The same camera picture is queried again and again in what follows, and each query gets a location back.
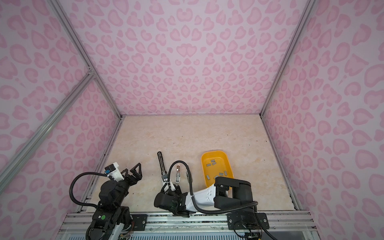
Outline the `pink mini stapler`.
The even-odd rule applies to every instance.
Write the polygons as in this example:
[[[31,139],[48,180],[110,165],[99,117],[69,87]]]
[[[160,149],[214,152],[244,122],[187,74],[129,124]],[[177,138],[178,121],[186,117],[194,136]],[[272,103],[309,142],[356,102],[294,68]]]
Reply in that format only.
[[[180,180],[181,180],[181,167],[180,167],[180,165],[177,165],[175,183],[179,184]]]

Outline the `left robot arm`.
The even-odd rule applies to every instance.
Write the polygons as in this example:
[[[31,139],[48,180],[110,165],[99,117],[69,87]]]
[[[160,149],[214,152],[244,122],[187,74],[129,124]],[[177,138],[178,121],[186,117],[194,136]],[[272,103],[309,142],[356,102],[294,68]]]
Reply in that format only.
[[[117,240],[123,231],[134,228],[129,207],[122,205],[129,194],[129,188],[142,179],[141,164],[132,169],[119,170],[118,163],[105,167],[105,175],[109,178],[99,192],[96,211],[86,231],[87,240]]]

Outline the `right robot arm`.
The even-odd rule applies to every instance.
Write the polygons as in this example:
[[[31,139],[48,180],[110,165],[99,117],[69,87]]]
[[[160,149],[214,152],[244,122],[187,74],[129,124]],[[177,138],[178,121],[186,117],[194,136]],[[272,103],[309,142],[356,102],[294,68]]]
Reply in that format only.
[[[180,186],[164,187],[154,200],[154,207],[178,217],[225,214],[230,230],[268,230],[267,215],[259,213],[257,205],[251,183],[227,177],[217,177],[210,187],[194,193],[182,193]]]

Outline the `yellow plastic tray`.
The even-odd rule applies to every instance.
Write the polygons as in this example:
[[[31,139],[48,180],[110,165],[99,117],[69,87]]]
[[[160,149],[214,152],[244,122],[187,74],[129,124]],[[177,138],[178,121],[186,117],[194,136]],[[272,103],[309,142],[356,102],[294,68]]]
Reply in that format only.
[[[206,152],[201,157],[206,187],[215,183],[217,177],[234,178],[228,156],[223,151]]]

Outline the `diagonal aluminium frame bar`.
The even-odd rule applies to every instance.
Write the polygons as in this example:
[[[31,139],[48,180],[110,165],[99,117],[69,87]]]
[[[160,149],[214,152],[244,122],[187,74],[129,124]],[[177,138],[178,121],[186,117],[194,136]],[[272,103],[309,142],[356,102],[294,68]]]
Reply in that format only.
[[[5,191],[16,175],[22,170],[31,155],[38,147],[40,147],[94,78],[95,72],[90,71],[81,82],[73,88],[66,98],[63,99],[53,113],[40,125],[23,147],[11,158],[10,162],[1,172],[1,193]]]

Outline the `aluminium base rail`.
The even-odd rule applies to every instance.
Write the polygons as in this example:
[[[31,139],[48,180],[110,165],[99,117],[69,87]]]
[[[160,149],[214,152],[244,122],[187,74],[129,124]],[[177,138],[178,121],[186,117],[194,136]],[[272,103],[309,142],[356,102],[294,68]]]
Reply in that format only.
[[[259,213],[267,229],[253,230],[263,240],[318,240],[319,234],[312,216],[307,211],[265,211]],[[194,214],[189,218],[166,212],[133,213],[132,230],[114,233],[112,240],[240,240],[248,230],[239,218],[226,215]]]

